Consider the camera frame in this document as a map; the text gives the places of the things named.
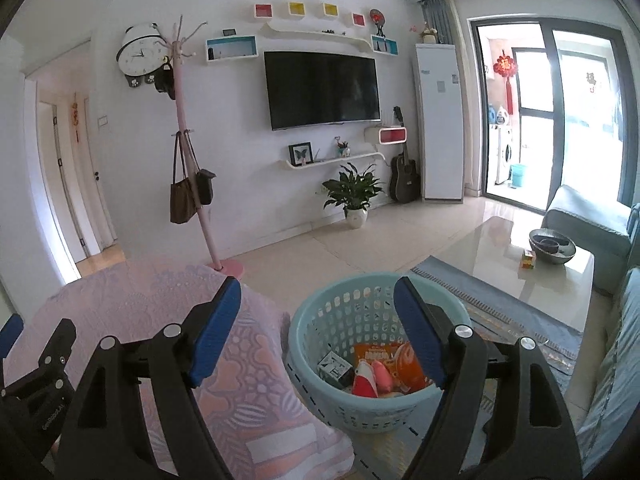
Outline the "orange snack bag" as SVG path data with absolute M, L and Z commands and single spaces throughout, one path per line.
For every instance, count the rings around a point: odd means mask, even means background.
M 394 390 L 391 393 L 378 393 L 378 398 L 390 396 L 406 396 L 430 386 L 433 382 L 424 373 L 416 354 L 408 342 L 398 344 L 355 344 L 354 368 L 360 360 L 366 360 L 372 364 L 374 361 L 382 362 L 394 380 Z

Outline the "patterned blue rug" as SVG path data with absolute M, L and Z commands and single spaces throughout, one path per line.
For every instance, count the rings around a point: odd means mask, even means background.
M 411 270 L 460 299 L 474 330 L 488 340 L 513 342 L 521 336 L 540 344 L 552 374 L 565 392 L 577 364 L 582 332 L 546 315 L 494 286 L 486 284 L 435 257 Z M 442 393 L 418 404 L 399 428 L 384 434 L 353 434 L 355 468 L 365 479 L 399 479 L 431 422 Z

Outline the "red white paper cup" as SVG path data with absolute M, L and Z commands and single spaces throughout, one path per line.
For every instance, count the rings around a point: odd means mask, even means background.
M 370 363 L 366 360 L 360 360 L 355 368 L 354 382 L 352 383 L 352 394 L 361 396 L 362 398 L 376 399 L 378 397 L 378 388 L 374 370 Z

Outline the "grey fruit bowl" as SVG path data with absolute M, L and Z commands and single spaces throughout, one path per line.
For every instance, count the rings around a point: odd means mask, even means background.
M 562 233 L 550 229 L 536 229 L 529 232 L 529 246 L 538 259 L 565 264 L 576 255 L 574 242 Z

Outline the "white interior door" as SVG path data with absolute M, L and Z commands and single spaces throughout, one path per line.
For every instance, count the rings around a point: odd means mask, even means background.
M 110 212 L 106 206 L 102 188 L 102 174 L 98 164 L 98 159 L 96 158 L 96 154 L 94 154 L 92 140 L 94 127 L 90 117 L 90 100 L 88 94 L 85 94 L 82 98 L 82 110 L 85 114 L 86 145 L 89 154 L 91 181 L 93 187 L 92 192 L 94 195 L 94 202 L 96 203 L 96 206 L 94 206 L 94 216 L 96 217 L 96 222 L 98 222 L 101 243 L 103 248 L 106 249 L 107 247 L 111 247 L 117 243 L 117 235 L 111 220 Z

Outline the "dark acoustic guitar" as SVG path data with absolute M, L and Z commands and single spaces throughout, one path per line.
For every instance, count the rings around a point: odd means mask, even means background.
M 405 140 L 402 152 L 392 159 L 390 197 L 401 204 L 414 202 L 421 195 L 420 184 L 416 162 L 409 157 L 408 140 Z

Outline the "potted green plant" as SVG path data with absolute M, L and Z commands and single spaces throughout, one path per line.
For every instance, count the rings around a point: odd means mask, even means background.
M 352 229 L 361 229 L 366 224 L 371 200 L 383 191 L 375 164 L 359 170 L 351 162 L 341 166 L 335 179 L 324 181 L 322 188 L 326 191 L 323 208 L 341 208 Z

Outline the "red white box shelf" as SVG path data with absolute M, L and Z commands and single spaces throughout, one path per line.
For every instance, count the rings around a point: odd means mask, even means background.
M 378 144 L 393 145 L 407 141 L 407 129 L 401 126 L 383 127 L 378 130 Z

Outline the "white standing air conditioner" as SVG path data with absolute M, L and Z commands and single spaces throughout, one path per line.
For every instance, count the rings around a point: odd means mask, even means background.
M 422 198 L 460 202 L 464 137 L 456 48 L 452 44 L 417 44 L 412 66 L 420 128 Z

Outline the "sliding glass balcony door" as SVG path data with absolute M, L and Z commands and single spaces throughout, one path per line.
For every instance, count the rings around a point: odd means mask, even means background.
M 470 24 L 480 92 L 483 192 L 544 212 L 561 185 L 629 205 L 638 155 L 638 93 L 622 33 L 562 18 Z M 512 56 L 514 113 L 494 72 Z

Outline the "blue white box shelf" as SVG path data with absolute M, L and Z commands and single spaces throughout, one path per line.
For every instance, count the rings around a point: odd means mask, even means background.
M 209 63 L 258 57 L 255 36 L 225 36 L 207 39 L 205 51 L 206 61 Z

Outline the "white curved upper shelf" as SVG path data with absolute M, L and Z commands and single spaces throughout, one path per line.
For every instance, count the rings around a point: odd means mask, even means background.
M 267 22 L 259 29 L 262 36 L 282 40 L 308 40 L 334 42 L 334 44 L 349 44 L 362 53 L 373 53 L 370 42 L 353 36 L 331 34 L 330 32 L 310 32 L 309 30 L 277 29 Z

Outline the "panda wall clock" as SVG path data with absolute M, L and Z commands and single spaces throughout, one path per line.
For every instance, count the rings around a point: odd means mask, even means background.
M 153 22 L 130 26 L 116 54 L 118 68 L 130 88 L 153 81 L 153 74 L 168 60 L 169 46 Z

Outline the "white lower wall shelf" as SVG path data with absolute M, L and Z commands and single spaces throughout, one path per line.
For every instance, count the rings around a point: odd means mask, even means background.
M 304 169 L 310 169 L 312 167 L 322 167 L 322 166 L 329 166 L 334 164 L 346 164 L 346 162 L 354 162 L 355 160 L 366 159 L 366 158 L 381 159 L 383 162 L 386 161 L 386 157 L 383 153 L 374 151 L 369 153 L 350 155 L 347 157 L 334 157 L 334 158 L 322 159 L 322 160 L 318 160 L 318 162 L 303 164 L 302 166 L 294 166 L 291 164 L 291 162 L 288 159 L 281 160 L 280 164 L 285 169 L 304 170 Z

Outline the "wall mounted black television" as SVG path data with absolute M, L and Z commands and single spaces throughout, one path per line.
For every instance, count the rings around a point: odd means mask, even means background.
M 267 51 L 264 62 L 273 130 L 381 119 L 372 58 Z

